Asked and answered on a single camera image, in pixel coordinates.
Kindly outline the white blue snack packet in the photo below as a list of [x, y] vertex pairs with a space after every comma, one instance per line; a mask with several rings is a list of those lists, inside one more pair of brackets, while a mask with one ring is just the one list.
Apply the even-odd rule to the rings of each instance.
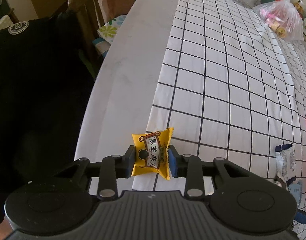
[[296, 180], [296, 160], [293, 144], [283, 144], [275, 147], [276, 177], [287, 186]]

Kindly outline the light blue sachet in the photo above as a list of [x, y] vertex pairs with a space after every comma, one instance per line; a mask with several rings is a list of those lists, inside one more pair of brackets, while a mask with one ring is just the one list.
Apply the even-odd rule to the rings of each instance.
[[299, 207], [301, 204], [302, 198], [302, 183], [298, 181], [297, 183], [292, 183], [288, 186], [288, 191], [292, 194], [292, 196], [296, 200], [296, 204]]

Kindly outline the plastic bag with pink snacks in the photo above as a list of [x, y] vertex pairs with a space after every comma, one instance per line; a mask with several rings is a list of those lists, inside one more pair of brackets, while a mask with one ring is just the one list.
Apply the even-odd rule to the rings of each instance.
[[289, 1], [263, 3], [253, 7], [253, 11], [279, 38], [286, 41], [304, 40], [302, 18]]

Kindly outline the left wooden chair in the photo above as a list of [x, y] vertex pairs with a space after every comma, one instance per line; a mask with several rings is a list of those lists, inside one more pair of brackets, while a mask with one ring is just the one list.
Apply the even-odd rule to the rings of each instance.
[[67, 4], [67, 12], [74, 14], [80, 24], [86, 45], [105, 57], [110, 45], [98, 34], [99, 28], [104, 25], [98, 0], [68, 0]]

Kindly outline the white grid tablecloth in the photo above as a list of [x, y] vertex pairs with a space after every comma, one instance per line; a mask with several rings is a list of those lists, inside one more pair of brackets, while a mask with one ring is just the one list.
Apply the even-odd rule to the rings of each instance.
[[178, 0], [147, 132], [173, 128], [180, 154], [216, 157], [267, 180], [293, 144], [306, 210], [306, 50], [233, 0]]

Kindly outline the yellow sesame candy packet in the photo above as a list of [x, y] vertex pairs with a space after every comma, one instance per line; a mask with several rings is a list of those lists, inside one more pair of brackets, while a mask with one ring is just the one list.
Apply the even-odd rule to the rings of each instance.
[[132, 134], [136, 150], [132, 176], [154, 172], [170, 180], [168, 149], [172, 134], [173, 127], [165, 131]]

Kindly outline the person's black clothing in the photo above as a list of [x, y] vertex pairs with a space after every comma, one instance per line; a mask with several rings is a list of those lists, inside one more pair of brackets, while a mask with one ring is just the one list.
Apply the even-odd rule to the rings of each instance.
[[0, 31], [0, 224], [6, 198], [73, 161], [94, 78], [74, 15]]

